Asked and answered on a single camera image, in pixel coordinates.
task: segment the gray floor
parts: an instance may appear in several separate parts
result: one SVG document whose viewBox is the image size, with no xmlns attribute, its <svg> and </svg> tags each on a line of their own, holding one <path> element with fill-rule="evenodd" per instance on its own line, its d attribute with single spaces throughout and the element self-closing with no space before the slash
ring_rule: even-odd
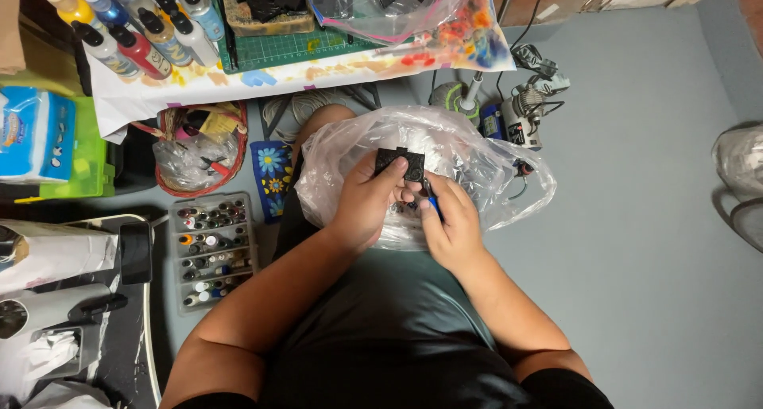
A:
<svg viewBox="0 0 763 409">
<path fill-rule="evenodd" d="M 711 204 L 720 184 L 711 145 L 736 114 L 697 10 L 579 15 L 537 45 L 573 83 L 540 128 L 558 190 L 547 209 L 485 244 L 564 329 L 616 407 L 763 406 L 763 257 Z M 511 73 L 501 85 L 528 77 Z M 484 99 L 497 96 L 494 80 L 486 76 Z M 430 82 L 420 74 L 381 83 L 382 101 L 425 103 Z M 247 158 L 224 191 L 254 198 L 254 183 Z M 129 209 L 175 200 L 155 188 L 98 201 Z M 258 234 L 269 252 L 275 227 Z M 158 280 L 168 301 L 154 333 L 165 326 L 175 353 L 199 316 L 176 314 L 170 279 Z"/>
</svg>

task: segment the wicker basket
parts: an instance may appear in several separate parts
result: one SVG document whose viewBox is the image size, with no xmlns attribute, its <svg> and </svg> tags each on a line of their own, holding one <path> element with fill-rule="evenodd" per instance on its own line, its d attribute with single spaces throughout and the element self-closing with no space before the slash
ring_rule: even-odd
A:
<svg viewBox="0 0 763 409">
<path fill-rule="evenodd" d="M 219 187 L 227 184 L 231 178 L 236 176 L 238 171 L 241 169 L 241 165 L 243 164 L 243 157 L 246 154 L 246 103 L 244 101 L 239 101 L 238 108 L 241 111 L 241 118 L 239 118 L 236 114 L 224 110 L 223 108 L 216 107 L 215 105 L 187 105 L 184 107 L 169 108 L 159 112 L 159 127 L 161 129 L 149 127 L 139 122 L 132 122 L 132 124 L 138 129 L 151 133 L 152 135 L 158 137 L 160 140 L 172 141 L 175 139 L 175 131 L 180 126 L 181 121 L 188 110 L 206 110 L 209 112 L 217 112 L 236 121 L 237 128 L 234 132 L 234 136 L 238 139 L 238 152 L 236 153 L 236 160 L 234 161 L 233 166 L 230 167 L 230 173 L 228 173 L 228 175 L 224 176 L 223 179 L 211 187 L 203 188 L 201 190 L 188 191 L 162 178 L 162 175 L 159 172 L 159 166 L 157 165 L 157 183 L 159 187 L 162 188 L 162 190 L 165 190 L 167 193 L 170 193 L 172 196 L 176 196 L 178 198 L 195 198 L 197 196 L 215 191 Z"/>
</svg>

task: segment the clear plastic bag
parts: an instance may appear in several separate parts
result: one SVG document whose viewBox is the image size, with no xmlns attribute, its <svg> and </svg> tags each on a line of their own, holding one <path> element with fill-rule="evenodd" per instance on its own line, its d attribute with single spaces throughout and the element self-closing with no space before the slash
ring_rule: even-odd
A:
<svg viewBox="0 0 763 409">
<path fill-rule="evenodd" d="M 741 201 L 763 198 L 763 126 L 721 133 L 713 145 L 718 176 Z"/>
<path fill-rule="evenodd" d="M 223 179 L 202 157 L 230 169 L 237 152 L 236 137 L 226 132 L 199 133 L 184 140 L 160 141 L 153 145 L 162 178 L 188 191 L 211 187 Z"/>
<path fill-rule="evenodd" d="M 483 231 L 532 215 L 551 201 L 556 190 L 551 171 L 535 151 L 483 138 L 463 114 L 438 107 L 384 107 L 324 126 L 302 145 L 304 166 L 294 188 L 305 217 L 324 227 L 337 212 L 349 170 L 369 151 L 398 146 L 425 154 L 426 170 L 458 182 L 474 201 Z M 538 180 L 542 189 L 540 199 L 524 209 L 510 200 L 507 189 L 519 159 L 535 169 L 529 182 Z M 528 196 L 523 195 L 523 203 Z M 415 204 L 390 206 L 374 247 L 426 249 Z"/>
<path fill-rule="evenodd" d="M 467 0 L 396 0 L 383 8 L 379 0 L 310 0 L 321 25 L 330 25 L 374 43 L 396 45 L 409 36 L 453 19 Z"/>
</svg>

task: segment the yellow flower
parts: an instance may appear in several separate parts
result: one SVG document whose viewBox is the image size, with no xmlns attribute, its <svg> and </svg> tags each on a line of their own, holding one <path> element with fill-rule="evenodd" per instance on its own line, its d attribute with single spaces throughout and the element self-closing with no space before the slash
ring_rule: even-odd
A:
<svg viewBox="0 0 763 409">
<path fill-rule="evenodd" d="M 270 180 L 270 189 L 273 193 L 278 193 L 279 191 L 284 189 L 284 183 L 281 182 L 281 180 L 277 178 L 273 178 Z"/>
</svg>

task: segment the white paint bottle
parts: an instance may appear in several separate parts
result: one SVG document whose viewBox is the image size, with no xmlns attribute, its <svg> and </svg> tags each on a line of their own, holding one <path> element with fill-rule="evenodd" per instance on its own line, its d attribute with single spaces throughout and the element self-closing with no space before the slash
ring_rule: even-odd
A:
<svg viewBox="0 0 763 409">
<path fill-rule="evenodd" d="M 186 46 L 196 63 L 207 68 L 217 66 L 220 56 L 212 42 L 204 34 L 204 30 L 194 20 L 189 20 L 185 14 L 171 11 L 169 19 L 175 25 L 175 36 Z"/>
</svg>

